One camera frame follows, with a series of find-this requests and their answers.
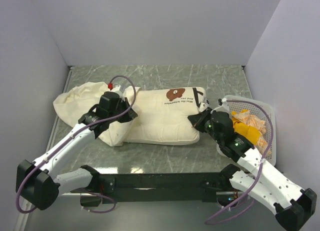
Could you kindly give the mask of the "cream pillow with bear print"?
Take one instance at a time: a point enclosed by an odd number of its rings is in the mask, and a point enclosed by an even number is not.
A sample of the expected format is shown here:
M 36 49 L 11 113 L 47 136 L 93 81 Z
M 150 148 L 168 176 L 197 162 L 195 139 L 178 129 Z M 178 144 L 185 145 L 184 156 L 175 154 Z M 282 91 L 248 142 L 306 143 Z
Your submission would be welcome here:
M 158 90 L 136 88 L 132 109 L 137 113 L 124 139 L 127 143 L 191 145 L 200 132 L 188 120 L 207 108 L 202 87 L 176 87 Z

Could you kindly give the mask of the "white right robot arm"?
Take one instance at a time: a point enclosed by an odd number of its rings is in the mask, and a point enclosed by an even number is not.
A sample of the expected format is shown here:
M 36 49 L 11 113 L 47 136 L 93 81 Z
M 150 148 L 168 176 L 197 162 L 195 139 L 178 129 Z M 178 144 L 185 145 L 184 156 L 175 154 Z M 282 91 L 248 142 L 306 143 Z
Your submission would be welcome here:
M 254 128 L 238 128 L 234 118 L 223 111 L 210 110 L 188 116 L 192 126 L 210 135 L 223 155 L 233 160 L 220 172 L 222 189 L 233 188 L 250 196 L 274 215 L 286 231 L 299 231 L 315 213 L 317 194 L 303 189 L 285 177 L 267 160 L 246 137 Z

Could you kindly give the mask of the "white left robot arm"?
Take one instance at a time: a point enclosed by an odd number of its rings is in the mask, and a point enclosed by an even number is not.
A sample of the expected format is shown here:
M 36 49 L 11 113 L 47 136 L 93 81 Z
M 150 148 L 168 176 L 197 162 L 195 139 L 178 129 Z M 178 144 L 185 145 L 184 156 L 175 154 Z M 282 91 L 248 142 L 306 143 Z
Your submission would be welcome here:
M 34 161 L 22 161 L 16 173 L 17 210 L 24 214 L 20 198 L 29 201 L 34 208 L 45 210 L 62 194 L 82 189 L 93 194 L 101 187 L 100 173 L 83 165 L 75 171 L 59 174 L 75 152 L 97 139 L 111 128 L 111 124 L 129 124 L 138 115 L 120 92 L 106 91 L 97 104 L 83 114 L 74 128 L 53 148 Z

